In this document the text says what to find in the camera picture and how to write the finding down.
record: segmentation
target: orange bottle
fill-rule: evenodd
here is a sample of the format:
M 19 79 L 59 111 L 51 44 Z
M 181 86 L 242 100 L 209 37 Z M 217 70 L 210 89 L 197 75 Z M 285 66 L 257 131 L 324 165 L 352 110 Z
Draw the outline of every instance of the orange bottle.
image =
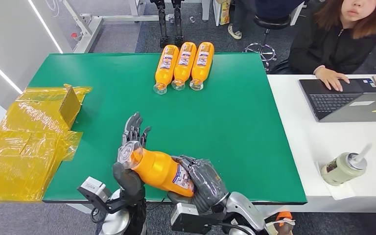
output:
M 172 81 L 172 87 L 177 91 L 182 91 L 185 88 L 185 82 L 191 75 L 196 53 L 197 46 L 194 43 L 186 42 L 182 44 L 178 63 L 174 69 L 174 80 Z
M 156 84 L 153 90 L 158 94 L 165 94 L 166 87 L 171 83 L 179 49 L 174 45 L 165 46 L 155 73 Z
M 207 42 L 201 43 L 198 47 L 195 64 L 191 71 L 192 81 L 189 83 L 189 86 L 193 90 L 200 91 L 204 87 L 203 83 L 210 73 L 213 56 L 214 45 Z
M 119 151 L 117 160 L 126 169 L 137 172 L 148 185 L 185 197 L 194 196 L 194 183 L 187 170 L 166 153 L 149 151 L 138 141 L 129 141 Z

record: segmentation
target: robotic arm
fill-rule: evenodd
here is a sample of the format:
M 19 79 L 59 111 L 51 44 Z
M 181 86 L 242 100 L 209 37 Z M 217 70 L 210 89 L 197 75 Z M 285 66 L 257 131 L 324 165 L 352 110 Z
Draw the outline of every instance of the robotic arm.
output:
M 140 135 L 141 123 L 139 113 L 128 119 L 122 146 L 128 141 L 139 141 L 142 146 L 145 145 L 150 127 Z M 171 215 L 172 230 L 206 234 L 212 225 L 219 225 L 229 235 L 257 235 L 265 229 L 261 213 L 243 194 L 229 193 L 209 161 L 187 156 L 172 158 L 188 171 L 196 187 L 193 198 L 168 193 L 170 200 L 176 204 Z M 107 213 L 100 234 L 146 234 L 144 182 L 136 172 L 124 169 L 119 162 L 113 165 L 113 176 L 121 187 L 113 194 L 119 195 L 118 198 L 112 196 L 103 183 L 91 177 L 78 188 L 95 208 Z
M 181 47 L 184 43 L 184 37 L 182 36 L 181 26 L 181 1 L 183 0 L 171 0 L 174 7 L 175 16 L 175 45 Z M 150 0 L 158 8 L 159 26 L 161 28 L 161 40 L 160 47 L 164 48 L 168 44 L 169 37 L 166 34 L 166 20 L 165 20 L 165 0 Z

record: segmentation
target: led light strip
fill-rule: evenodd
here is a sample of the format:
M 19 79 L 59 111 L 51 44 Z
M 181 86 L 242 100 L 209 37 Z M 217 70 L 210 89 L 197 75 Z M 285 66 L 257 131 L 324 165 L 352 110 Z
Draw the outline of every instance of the led light strip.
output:
M 37 17 L 40 19 L 41 23 L 43 24 L 44 28 L 46 29 L 49 37 L 51 38 L 51 40 L 54 42 L 55 46 L 57 47 L 58 51 L 63 54 L 63 51 L 61 50 L 61 47 L 60 45 L 58 45 L 57 41 L 55 40 L 54 36 L 52 35 L 51 31 L 49 30 L 47 24 L 44 22 L 44 19 L 42 18 L 42 16 L 40 15 L 40 13 L 38 12 L 37 8 L 35 7 L 34 3 L 32 3 L 32 0 L 28 0 L 29 4 L 31 5 L 32 9 L 34 10 L 35 14 L 37 15 Z
M 14 83 L 11 79 L 9 79 L 9 77 L 6 76 L 6 74 L 5 74 L 2 70 L 0 70 L 0 76 L 1 76 L 3 79 L 5 79 L 5 81 L 6 81 L 7 83 L 9 83 L 9 84 L 11 85 L 11 87 L 13 87 L 13 88 L 14 88 L 19 94 L 22 94 L 21 89 L 19 89 L 19 87 L 17 87 L 17 85 L 15 85 L 15 83 Z

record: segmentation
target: robot leg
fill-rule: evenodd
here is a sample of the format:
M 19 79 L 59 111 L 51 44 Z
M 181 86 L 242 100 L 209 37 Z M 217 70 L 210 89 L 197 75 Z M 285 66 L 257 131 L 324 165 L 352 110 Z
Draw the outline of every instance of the robot leg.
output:
M 168 35 L 166 34 L 166 21 L 165 21 L 165 1 L 164 0 L 150 0 L 156 4 L 158 8 L 159 26 L 161 27 L 161 41 L 160 46 L 164 48 L 168 44 Z
M 181 47 L 184 43 L 184 37 L 182 35 L 182 26 L 181 26 L 181 1 L 182 0 L 172 0 L 172 5 L 175 12 L 175 45 Z

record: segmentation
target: black jacket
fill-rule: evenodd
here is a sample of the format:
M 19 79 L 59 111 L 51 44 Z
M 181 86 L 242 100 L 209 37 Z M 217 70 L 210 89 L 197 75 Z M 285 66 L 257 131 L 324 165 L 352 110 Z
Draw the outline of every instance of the black jacket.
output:
M 318 27 L 313 13 L 306 17 L 292 43 L 289 67 L 303 74 L 313 74 L 320 65 L 344 74 L 353 73 L 376 46 L 376 35 L 353 39 L 352 29 L 343 29 L 341 23 L 325 31 Z

